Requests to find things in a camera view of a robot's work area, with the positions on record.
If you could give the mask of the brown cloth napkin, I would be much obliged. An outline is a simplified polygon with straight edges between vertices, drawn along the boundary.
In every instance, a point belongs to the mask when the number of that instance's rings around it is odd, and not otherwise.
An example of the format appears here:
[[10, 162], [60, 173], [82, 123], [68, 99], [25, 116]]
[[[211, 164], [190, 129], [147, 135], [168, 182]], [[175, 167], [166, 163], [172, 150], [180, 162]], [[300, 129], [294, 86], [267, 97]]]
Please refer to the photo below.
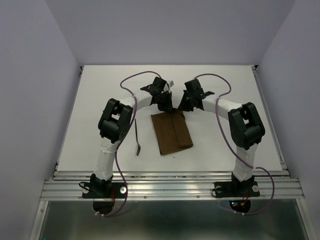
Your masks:
[[150, 116], [161, 156], [193, 146], [183, 111], [162, 112]]

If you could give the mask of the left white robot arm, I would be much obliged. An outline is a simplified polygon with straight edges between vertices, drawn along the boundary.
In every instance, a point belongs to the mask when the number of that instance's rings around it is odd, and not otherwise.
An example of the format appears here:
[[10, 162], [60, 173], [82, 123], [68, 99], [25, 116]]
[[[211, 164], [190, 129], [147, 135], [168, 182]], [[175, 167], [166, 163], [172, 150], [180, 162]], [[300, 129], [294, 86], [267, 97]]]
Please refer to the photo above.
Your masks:
[[120, 87], [130, 93], [121, 100], [108, 100], [98, 122], [101, 137], [100, 150], [95, 170], [84, 189], [92, 198], [110, 198], [115, 187], [112, 184], [115, 155], [136, 118], [137, 111], [150, 105], [157, 105], [160, 111], [173, 110], [172, 80], [157, 76], [153, 82], [141, 87], [137, 92], [120, 83]]

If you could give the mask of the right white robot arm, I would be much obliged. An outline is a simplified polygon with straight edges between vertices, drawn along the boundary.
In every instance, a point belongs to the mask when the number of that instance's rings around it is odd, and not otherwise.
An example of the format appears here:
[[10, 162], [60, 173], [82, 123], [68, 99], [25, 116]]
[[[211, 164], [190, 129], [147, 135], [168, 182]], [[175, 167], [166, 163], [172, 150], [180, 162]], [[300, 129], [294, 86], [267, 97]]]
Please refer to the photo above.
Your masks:
[[246, 194], [260, 195], [254, 176], [254, 160], [258, 144], [262, 141], [266, 130], [256, 106], [248, 102], [239, 104], [222, 99], [223, 94], [215, 95], [212, 91], [204, 91], [199, 80], [194, 78], [185, 82], [179, 110], [192, 112], [195, 108], [216, 115], [228, 121], [230, 136], [236, 149], [235, 166], [230, 181], [216, 181], [212, 195], [216, 198], [242, 197]]

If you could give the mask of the black fork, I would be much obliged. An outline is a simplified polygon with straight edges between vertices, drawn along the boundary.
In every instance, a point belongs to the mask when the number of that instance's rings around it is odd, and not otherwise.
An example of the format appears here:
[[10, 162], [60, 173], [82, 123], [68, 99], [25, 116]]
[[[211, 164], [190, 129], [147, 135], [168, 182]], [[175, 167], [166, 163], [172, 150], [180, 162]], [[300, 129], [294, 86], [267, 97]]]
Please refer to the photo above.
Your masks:
[[134, 129], [135, 129], [135, 139], [136, 139], [136, 144], [137, 144], [137, 150], [136, 150], [136, 156], [139, 156], [140, 151], [141, 151], [141, 145], [139, 143], [138, 139], [138, 126], [137, 126], [137, 120], [134, 120]]

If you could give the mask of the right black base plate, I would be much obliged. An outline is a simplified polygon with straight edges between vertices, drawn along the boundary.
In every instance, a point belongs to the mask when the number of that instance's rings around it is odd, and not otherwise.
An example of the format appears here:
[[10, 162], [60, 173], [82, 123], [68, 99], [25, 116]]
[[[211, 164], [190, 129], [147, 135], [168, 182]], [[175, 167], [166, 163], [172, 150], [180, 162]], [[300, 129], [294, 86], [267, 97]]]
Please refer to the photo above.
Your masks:
[[214, 188], [211, 190], [211, 195], [215, 198], [242, 198], [242, 197], [259, 197], [260, 191], [256, 181], [217, 181], [214, 182]]

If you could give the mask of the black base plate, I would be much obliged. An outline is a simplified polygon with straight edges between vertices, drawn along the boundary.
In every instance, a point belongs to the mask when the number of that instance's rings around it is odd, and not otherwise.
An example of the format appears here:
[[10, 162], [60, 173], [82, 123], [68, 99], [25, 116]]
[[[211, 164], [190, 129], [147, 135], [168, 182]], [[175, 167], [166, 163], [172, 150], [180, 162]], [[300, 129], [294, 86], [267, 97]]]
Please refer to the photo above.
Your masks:
[[123, 182], [107, 182], [101, 185], [82, 181], [79, 187], [84, 199], [124, 199], [128, 193]]
[[211, 190], [211, 195], [215, 198], [242, 198], [242, 197], [259, 197], [260, 191], [256, 181], [217, 181], [214, 182], [214, 188]]

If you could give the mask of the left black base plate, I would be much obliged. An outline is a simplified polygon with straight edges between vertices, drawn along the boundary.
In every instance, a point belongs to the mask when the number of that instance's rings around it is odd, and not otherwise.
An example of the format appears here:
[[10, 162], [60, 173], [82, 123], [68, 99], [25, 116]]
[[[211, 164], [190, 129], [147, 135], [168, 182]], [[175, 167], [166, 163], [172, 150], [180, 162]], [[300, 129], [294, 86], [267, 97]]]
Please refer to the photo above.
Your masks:
[[107, 182], [101, 185], [82, 181], [79, 187], [84, 199], [124, 199], [128, 193], [123, 182]]

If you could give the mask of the aluminium frame rail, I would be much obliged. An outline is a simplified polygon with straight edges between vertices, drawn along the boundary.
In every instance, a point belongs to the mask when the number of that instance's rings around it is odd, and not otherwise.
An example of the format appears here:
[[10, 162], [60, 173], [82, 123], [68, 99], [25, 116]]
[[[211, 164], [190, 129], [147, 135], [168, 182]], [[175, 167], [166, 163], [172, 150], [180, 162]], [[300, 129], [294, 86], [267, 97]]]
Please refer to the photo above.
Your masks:
[[[215, 182], [231, 180], [230, 172], [124, 172], [128, 184], [130, 201], [169, 201], [169, 200], [213, 200], [211, 190]], [[82, 201], [79, 182], [88, 182], [88, 171], [56, 171], [50, 180], [43, 184], [42, 201]], [[305, 197], [300, 181], [292, 178], [284, 169], [277, 171], [270, 179], [262, 171], [255, 173], [258, 183], [259, 200], [303, 199]]]

